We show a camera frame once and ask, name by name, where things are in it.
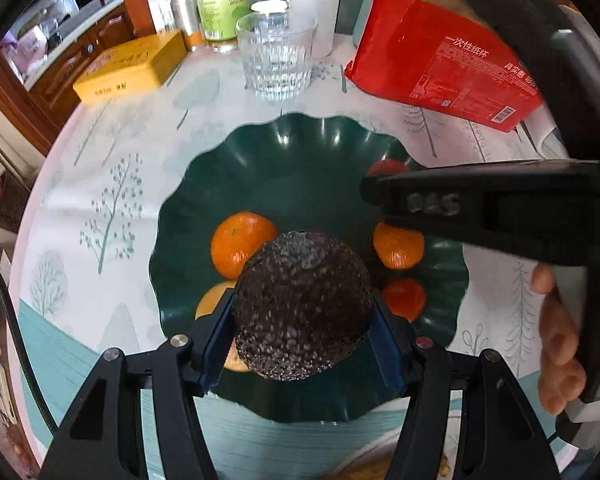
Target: round table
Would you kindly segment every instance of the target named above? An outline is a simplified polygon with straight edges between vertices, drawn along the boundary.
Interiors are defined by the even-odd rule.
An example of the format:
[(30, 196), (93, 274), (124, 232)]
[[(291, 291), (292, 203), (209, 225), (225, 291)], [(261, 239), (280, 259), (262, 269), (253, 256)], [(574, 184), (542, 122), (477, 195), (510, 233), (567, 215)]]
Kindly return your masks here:
[[(148, 273), (160, 206), (189, 162), (238, 126), (288, 112), (342, 115), (369, 131), (397, 137), (427, 167), (540, 158), (528, 129), (504, 134), (365, 94), (344, 77), (354, 53), (349, 36), (336, 36), (331, 55), (315, 63), (311, 86), (291, 105), (270, 104), (246, 91), (239, 54), (200, 50), (187, 55), (156, 91), (77, 108), (32, 191), (10, 281), (27, 352), (58, 422), (104, 349), (117, 346), (129, 354), (164, 341)], [(113, 179), (117, 165), (141, 179), (132, 204), (136, 214), (128, 222), (109, 211), (99, 225), (127, 223), (134, 234), (131, 251), (112, 237), (96, 246), (84, 243), (103, 193), (123, 185)], [(537, 396), (542, 297), (530, 290), (535, 263), (468, 245), (463, 253), (470, 282), (449, 348), (478, 354), (489, 346), (501, 352), (551, 434), (554, 418), (540, 408)], [(10, 368), (19, 370), (13, 345), (11, 350)], [(25, 431), (42, 460), (50, 434), (22, 375), (12, 375)], [(315, 478), (361, 449), (395, 441), (406, 401), (394, 400), (339, 424), (279, 424), (211, 395), (196, 399), (196, 406), (222, 478), (248, 480)], [(454, 395), (451, 417), (458, 418), (460, 407)], [(163, 478), (150, 390), (142, 393), (142, 423), (150, 475)], [(452, 458), (459, 424), (449, 428), (445, 450)], [(553, 446), (558, 462), (567, 463), (573, 449), (559, 440)]]

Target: black cable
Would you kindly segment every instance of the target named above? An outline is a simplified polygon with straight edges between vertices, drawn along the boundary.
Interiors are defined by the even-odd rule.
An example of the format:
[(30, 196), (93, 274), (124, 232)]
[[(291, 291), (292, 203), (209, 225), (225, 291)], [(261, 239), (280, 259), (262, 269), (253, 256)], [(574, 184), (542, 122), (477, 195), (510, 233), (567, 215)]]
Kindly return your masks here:
[(7, 320), (7, 325), (9, 326), (9, 330), (11, 331), (13, 345), (15, 346), (16, 354), (18, 355), (18, 360), (20, 361), (20, 366), (22, 367), (22, 373), (24, 374), (24, 378), (26, 379), (27, 384), (29, 385), (29, 389), (31, 390), (33, 400), (36, 403), (38, 409), (40, 410), (42, 419), (45, 421), (46, 426), (49, 428), (51, 435), (55, 435), (58, 431), (58, 425), (56, 424), (53, 415), (51, 415), (49, 407), (46, 405), (45, 397), (42, 395), (40, 385), (36, 380), (35, 374), (33, 373), (33, 368), (31, 367), (29, 356), (27, 355), (27, 349), (24, 346), (22, 334), (20, 333), (18, 318), (16, 316), (15, 310), (13, 309), (13, 303), (11, 303), (11, 297), (9, 296), (9, 292), (7, 291), (7, 285), (4, 283), (1, 274), (0, 306), (2, 307), (4, 317)]

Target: red package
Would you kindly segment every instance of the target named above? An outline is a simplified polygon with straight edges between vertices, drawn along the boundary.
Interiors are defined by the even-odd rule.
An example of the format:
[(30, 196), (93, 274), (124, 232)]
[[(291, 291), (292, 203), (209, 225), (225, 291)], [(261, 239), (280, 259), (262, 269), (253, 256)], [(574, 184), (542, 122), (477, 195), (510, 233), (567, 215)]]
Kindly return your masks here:
[(374, 0), (345, 74), (369, 94), (503, 132), (542, 103), (516, 54), (463, 0)]

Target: silver screw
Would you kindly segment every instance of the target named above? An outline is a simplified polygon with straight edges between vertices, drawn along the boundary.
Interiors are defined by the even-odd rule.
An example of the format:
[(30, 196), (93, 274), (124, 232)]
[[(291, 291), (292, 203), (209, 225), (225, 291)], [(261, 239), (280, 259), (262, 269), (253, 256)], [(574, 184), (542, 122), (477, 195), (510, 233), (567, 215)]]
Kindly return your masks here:
[(102, 354), (105, 361), (115, 361), (120, 357), (120, 348), (108, 348)]
[(184, 346), (189, 342), (189, 337), (184, 334), (178, 334), (171, 338), (171, 346), (175, 346), (179, 348), (180, 346)]
[(422, 350), (429, 350), (433, 346), (433, 341), (428, 337), (417, 337), (416, 338), (416, 346), (421, 348)]
[(484, 358), (491, 363), (497, 363), (500, 360), (500, 354), (491, 348), (484, 351)]

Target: bottle label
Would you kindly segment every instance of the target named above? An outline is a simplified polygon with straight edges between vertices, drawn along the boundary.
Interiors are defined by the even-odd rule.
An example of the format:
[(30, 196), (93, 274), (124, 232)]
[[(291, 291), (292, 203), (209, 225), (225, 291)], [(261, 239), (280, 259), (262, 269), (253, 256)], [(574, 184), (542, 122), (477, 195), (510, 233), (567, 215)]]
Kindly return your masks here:
[(237, 36), (235, 24), (249, 13), (249, 0), (198, 0), (198, 10), (205, 38), (232, 40)]

